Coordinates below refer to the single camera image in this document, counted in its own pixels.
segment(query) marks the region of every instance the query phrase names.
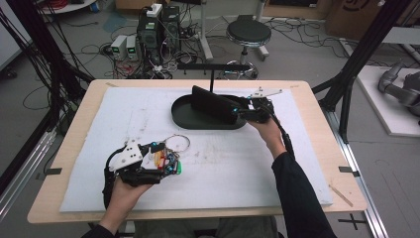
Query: gray floor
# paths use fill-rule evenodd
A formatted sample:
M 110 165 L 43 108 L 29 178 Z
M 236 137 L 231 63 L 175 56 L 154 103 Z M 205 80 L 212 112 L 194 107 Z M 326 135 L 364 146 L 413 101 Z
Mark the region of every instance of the gray floor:
M 86 27 L 71 27 L 63 25 L 63 30 L 68 41 L 76 53 L 82 51 L 95 51 L 94 47 L 83 48 L 88 45 L 100 46 L 111 42 L 119 34 L 135 33 L 134 27 L 127 27 L 113 33 L 120 26 L 136 26 L 136 16 L 119 15 L 111 10 L 98 14 L 87 10 L 60 15 L 61 19 L 70 24 L 86 24 L 98 22 L 97 25 Z M 216 28 L 210 35 L 224 36 L 226 24 L 224 19 L 208 21 L 208 29 Z M 307 27 L 308 34 L 318 34 L 320 39 L 327 36 L 323 33 L 323 24 L 320 29 Z M 284 33 L 295 40 L 299 39 L 296 30 Z M 346 63 L 345 58 L 335 56 L 332 48 L 312 48 L 303 44 L 292 42 L 285 35 L 273 31 L 271 41 L 266 45 L 270 56 L 266 61 L 261 61 L 256 53 L 249 54 L 249 61 L 253 62 L 260 70 L 260 79 L 305 80 L 311 86 L 336 75 Z M 315 38 L 303 36 L 305 41 L 314 41 Z M 225 63 L 236 60 L 241 48 L 227 39 L 209 38 L 209 43 L 214 54 L 214 63 Z M 327 42 L 334 47 L 339 56 L 344 55 L 343 49 L 336 42 Z M 78 54 L 86 68 L 96 78 L 110 78 L 110 62 L 102 56 Z M 392 64 L 399 59 L 404 59 L 408 65 L 413 64 L 405 53 L 396 46 L 381 46 L 372 57 L 381 64 Z M 15 155 L 25 143 L 32 131 L 42 120 L 46 109 L 26 109 L 22 102 L 32 91 L 42 86 L 36 74 L 25 57 L 18 57 L 12 67 L 18 72 L 14 79 L 1 78 L 0 80 L 0 173 L 13 160 Z M 208 79 L 210 73 L 202 71 L 177 71 L 173 78 L 202 78 Z M 28 97 L 25 104 L 32 108 L 42 108 L 47 105 L 47 93 L 42 88 Z M 349 140 L 353 152 L 372 198 L 377 206 L 389 237 L 420 237 L 420 192 L 416 181 L 420 170 L 419 154 L 420 139 L 388 136 L 380 124 L 377 116 L 369 105 L 361 88 L 355 83 L 352 98 L 351 115 L 349 122 Z M 88 230 L 85 223 L 33 225 L 28 223 L 26 216 L 42 185 L 36 179 L 55 148 L 59 145 L 60 138 L 56 140 L 52 149 L 46 155 L 34 177 L 29 181 L 19 198 L 0 223 L 2 237 L 79 237 Z M 357 220 L 365 220 L 361 213 L 353 214 Z M 278 218 L 278 229 L 284 231 L 284 221 Z M 350 219 L 349 213 L 328 214 L 328 218 L 338 237 L 370 237 L 368 227 L 358 223 L 357 226 L 349 222 L 339 222 L 339 219 Z

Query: human hand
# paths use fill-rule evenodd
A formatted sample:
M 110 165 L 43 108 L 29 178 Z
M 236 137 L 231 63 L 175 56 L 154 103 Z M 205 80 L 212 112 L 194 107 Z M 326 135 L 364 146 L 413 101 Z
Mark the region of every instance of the human hand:
M 123 223 L 136 205 L 140 196 L 151 187 L 152 184 L 133 187 L 117 177 L 115 179 L 114 189 L 112 190 L 111 201 L 99 224 L 108 229 L 112 234 L 115 234 L 118 227 L 120 227 L 121 223 Z
M 265 123 L 258 123 L 248 121 L 250 125 L 255 127 L 259 132 L 262 139 L 265 141 L 266 146 L 271 151 L 274 158 L 286 152 L 283 142 L 281 141 L 281 132 L 278 129 L 272 118 L 269 118 Z

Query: stool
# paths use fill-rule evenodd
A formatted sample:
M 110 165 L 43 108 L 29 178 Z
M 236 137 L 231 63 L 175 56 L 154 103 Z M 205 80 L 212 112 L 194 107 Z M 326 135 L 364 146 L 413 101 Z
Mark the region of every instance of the stool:
M 259 77 L 258 69 L 250 62 L 247 62 L 248 48 L 258 48 L 269 42 L 271 30 L 265 24 L 252 20 L 237 20 L 229 24 L 226 30 L 229 40 L 240 46 L 244 46 L 239 61 L 232 60 L 228 64 L 247 64 L 249 70 L 245 71 L 223 71 L 226 79 L 257 79 Z

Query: black sleeve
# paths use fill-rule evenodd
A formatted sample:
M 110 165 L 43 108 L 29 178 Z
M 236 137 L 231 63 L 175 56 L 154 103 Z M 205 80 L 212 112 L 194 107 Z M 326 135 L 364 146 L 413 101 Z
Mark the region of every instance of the black sleeve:
M 315 191 L 294 158 L 286 153 L 271 166 L 289 238 L 336 237 Z
M 109 230 L 101 225 L 96 225 L 93 229 L 84 234 L 81 238 L 114 238 Z

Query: cardboard box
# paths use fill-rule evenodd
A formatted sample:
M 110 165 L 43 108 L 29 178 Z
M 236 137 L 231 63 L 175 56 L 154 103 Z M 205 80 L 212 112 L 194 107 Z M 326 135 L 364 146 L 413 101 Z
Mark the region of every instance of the cardboard box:
M 328 35 L 360 40 L 380 11 L 375 0 L 335 1 L 325 21 Z
M 162 2 L 164 0 L 115 0 L 115 5 L 119 10 L 140 10 Z
M 301 18 L 321 20 L 325 19 L 332 6 L 331 0 L 318 0 L 316 8 L 271 5 L 267 1 L 263 8 L 265 17 Z

